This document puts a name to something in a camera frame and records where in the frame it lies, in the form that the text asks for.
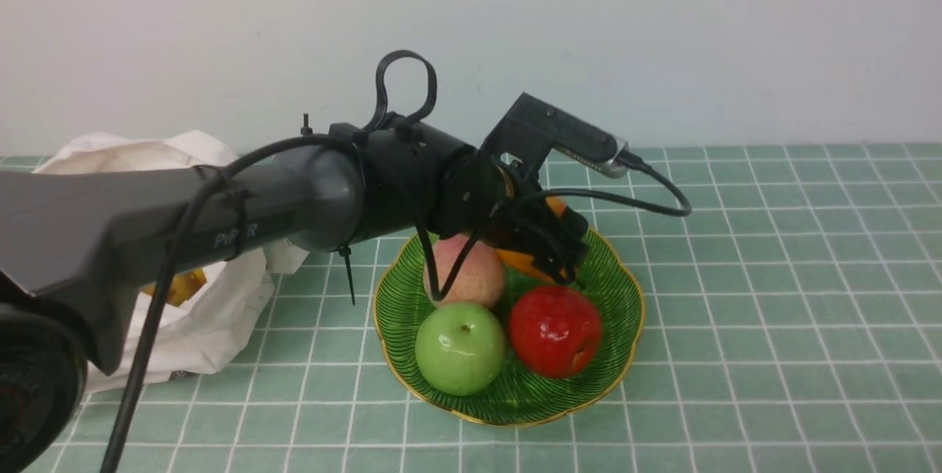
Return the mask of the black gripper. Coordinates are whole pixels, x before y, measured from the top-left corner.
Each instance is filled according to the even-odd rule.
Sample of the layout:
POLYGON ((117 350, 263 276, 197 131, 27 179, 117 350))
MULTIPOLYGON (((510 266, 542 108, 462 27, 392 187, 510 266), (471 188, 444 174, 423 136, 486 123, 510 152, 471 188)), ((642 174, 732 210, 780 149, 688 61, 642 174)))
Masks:
POLYGON ((445 168, 433 208, 433 232, 451 238, 481 230, 480 241, 531 256, 532 266, 556 285, 572 285, 588 255, 588 221, 567 202, 562 217, 556 217, 546 202, 549 197, 519 199, 538 189, 539 176, 523 174, 518 164, 469 152, 445 168), (508 212, 497 217, 512 199, 508 212))

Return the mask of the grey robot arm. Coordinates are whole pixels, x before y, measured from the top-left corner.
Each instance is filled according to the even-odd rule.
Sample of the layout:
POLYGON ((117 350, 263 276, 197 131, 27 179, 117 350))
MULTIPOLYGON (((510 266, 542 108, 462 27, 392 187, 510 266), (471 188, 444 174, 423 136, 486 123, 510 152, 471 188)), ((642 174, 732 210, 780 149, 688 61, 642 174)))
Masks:
POLYGON ((406 227, 532 256, 571 282, 584 218, 539 191, 556 150, 595 167, 620 148, 505 118, 474 148, 415 120, 334 124, 224 167, 2 174, 2 470, 26 469, 77 409, 87 363, 114 372, 138 290, 290 238, 333 252, 406 227))

